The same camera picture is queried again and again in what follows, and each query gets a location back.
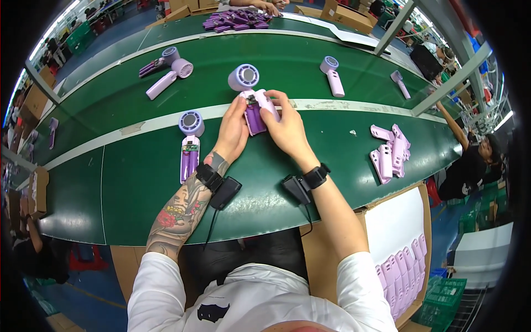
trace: wrist strap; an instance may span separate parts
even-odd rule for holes
[[[210,165],[200,162],[195,169],[197,174],[195,177],[201,181],[212,193],[218,191],[221,184],[223,184],[223,177],[219,175]]]
[[[328,166],[326,166],[324,163],[321,163],[321,166],[316,167],[304,174],[302,178],[310,187],[310,189],[315,189],[326,182],[328,173],[330,173]]]

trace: black cable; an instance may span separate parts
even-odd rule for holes
[[[307,215],[307,218],[308,218],[308,222],[310,223],[310,230],[308,232],[304,233],[303,235],[301,235],[301,237],[303,237],[304,235],[309,234],[311,231],[313,231],[312,218],[310,217],[310,211],[308,210],[308,205],[305,205],[304,207],[306,208],[306,215]]]
[[[212,235],[212,230],[214,229],[214,222],[216,221],[216,213],[218,213],[218,210],[214,210],[214,215],[212,216],[212,222],[210,223],[210,229],[208,231],[207,240],[203,245],[203,251],[207,247],[207,243],[210,240],[210,236]]]

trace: blue crate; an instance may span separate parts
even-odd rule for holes
[[[445,268],[438,268],[430,272],[430,277],[440,276],[442,278],[446,278],[446,269]]]

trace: pile of purple batteries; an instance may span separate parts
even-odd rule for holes
[[[228,10],[216,12],[203,23],[205,30],[214,30],[217,33],[234,29],[236,31],[246,29],[267,29],[273,16],[260,14],[249,9]]]

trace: black wrist device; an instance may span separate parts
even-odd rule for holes
[[[212,192],[209,205],[216,210],[223,210],[242,187],[240,182],[230,176],[222,178],[210,165],[203,162],[195,170],[195,177]]]
[[[312,169],[303,176],[286,176],[281,184],[300,204],[307,205],[312,201],[309,195],[310,190],[323,184],[327,180],[328,173],[330,173],[330,169],[321,163],[321,166]]]

